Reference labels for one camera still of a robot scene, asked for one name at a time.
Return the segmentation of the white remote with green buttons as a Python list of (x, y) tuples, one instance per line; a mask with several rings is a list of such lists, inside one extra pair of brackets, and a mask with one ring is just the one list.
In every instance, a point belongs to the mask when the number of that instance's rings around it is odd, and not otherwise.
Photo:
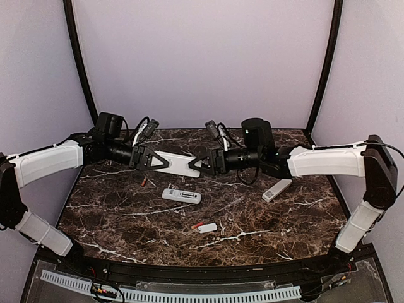
[(188, 165), (188, 163), (196, 159), (196, 157), (167, 153), (163, 151), (156, 151), (155, 153), (169, 162), (169, 166), (167, 168), (156, 169), (156, 172), (193, 178), (198, 178), (200, 176), (200, 172), (198, 170), (190, 169)]

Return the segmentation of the clear handle screwdriver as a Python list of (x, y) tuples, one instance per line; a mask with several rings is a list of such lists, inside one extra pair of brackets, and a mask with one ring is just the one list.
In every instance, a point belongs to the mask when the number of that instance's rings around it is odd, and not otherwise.
[(244, 196), (241, 196), (240, 198), (237, 198), (237, 199), (234, 200), (233, 202), (231, 202), (231, 203), (229, 203), (228, 205), (226, 205), (226, 206), (220, 208), (219, 210), (217, 210), (217, 211), (215, 212), (215, 214), (216, 214), (216, 213), (220, 213), (221, 211), (226, 210), (227, 208), (230, 208), (231, 206), (234, 206), (234, 205), (236, 205), (237, 203), (240, 203), (240, 202), (242, 202), (242, 201), (244, 201), (244, 200), (245, 200), (245, 197), (244, 197)]

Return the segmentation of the white remote with compartment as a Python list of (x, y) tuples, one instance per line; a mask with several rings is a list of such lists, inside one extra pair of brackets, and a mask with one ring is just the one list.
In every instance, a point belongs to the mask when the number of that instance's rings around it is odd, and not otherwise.
[(189, 203), (197, 205), (201, 202), (201, 194), (191, 191), (182, 191), (179, 189), (164, 189), (162, 193), (162, 198), (177, 201), (181, 203)]

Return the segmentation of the white battery cover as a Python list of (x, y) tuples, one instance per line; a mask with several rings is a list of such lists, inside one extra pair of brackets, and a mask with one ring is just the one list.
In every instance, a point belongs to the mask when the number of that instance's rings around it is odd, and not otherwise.
[(217, 230), (217, 224), (216, 223), (209, 223), (209, 224), (204, 224), (200, 225), (198, 227), (198, 232), (200, 234), (208, 233), (208, 232), (214, 232)]

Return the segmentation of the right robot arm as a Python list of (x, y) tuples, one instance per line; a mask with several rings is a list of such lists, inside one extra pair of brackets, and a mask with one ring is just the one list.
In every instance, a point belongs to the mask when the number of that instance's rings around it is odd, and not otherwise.
[(189, 168), (209, 175), (255, 168), (277, 179), (346, 175), (365, 180), (362, 200), (337, 235), (335, 250), (323, 258), (322, 268), (329, 274), (345, 266), (346, 254), (357, 247), (403, 192), (397, 188), (398, 167), (390, 154), (393, 146), (378, 135), (345, 145), (277, 147), (268, 121), (246, 119), (241, 128), (243, 147), (209, 150), (190, 161)]

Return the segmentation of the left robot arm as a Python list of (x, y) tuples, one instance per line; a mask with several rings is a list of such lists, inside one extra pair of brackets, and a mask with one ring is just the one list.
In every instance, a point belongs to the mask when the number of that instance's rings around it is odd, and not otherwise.
[(21, 189), (44, 183), (67, 170), (110, 160), (137, 171), (165, 169), (169, 161), (150, 148), (119, 139), (123, 116), (102, 112), (86, 133), (74, 133), (60, 143), (11, 156), (1, 155), (1, 230), (15, 230), (64, 258), (75, 275), (84, 275), (89, 262), (83, 248), (70, 236), (35, 214), (24, 204)]

